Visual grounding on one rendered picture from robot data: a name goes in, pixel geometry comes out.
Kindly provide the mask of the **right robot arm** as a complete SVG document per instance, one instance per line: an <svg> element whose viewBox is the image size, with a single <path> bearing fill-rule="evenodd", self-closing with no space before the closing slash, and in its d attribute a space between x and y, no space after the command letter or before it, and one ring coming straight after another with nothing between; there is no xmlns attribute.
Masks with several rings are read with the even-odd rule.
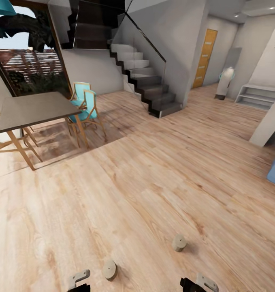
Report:
<svg viewBox="0 0 275 292"><path fill-rule="evenodd" d="M180 285L183 287L183 292L207 292L204 286L207 286L214 292L219 292L218 285L202 273L198 272L196 278L197 280L195 283L188 278L181 279Z"/></svg>

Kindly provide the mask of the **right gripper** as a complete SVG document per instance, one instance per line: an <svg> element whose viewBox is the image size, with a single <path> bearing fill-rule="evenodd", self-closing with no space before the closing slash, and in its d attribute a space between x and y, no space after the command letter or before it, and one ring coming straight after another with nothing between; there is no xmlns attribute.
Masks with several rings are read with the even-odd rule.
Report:
<svg viewBox="0 0 275 292"><path fill-rule="evenodd" d="M195 289L200 288L199 285L195 284L188 278L182 278L180 285L183 287L183 292L194 292Z"/></svg>

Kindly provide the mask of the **pillar candle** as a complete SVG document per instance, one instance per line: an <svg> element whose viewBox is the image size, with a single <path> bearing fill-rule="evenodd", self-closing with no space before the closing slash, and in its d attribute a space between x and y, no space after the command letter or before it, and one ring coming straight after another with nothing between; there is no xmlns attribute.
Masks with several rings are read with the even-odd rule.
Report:
<svg viewBox="0 0 275 292"><path fill-rule="evenodd" d="M113 281L116 278L117 270L117 265L113 260L108 260L102 268L104 277L109 281Z"/></svg>
<svg viewBox="0 0 275 292"><path fill-rule="evenodd" d="M180 234L176 234L172 240L173 249L177 252L181 252L185 248L185 245L185 238Z"/></svg>

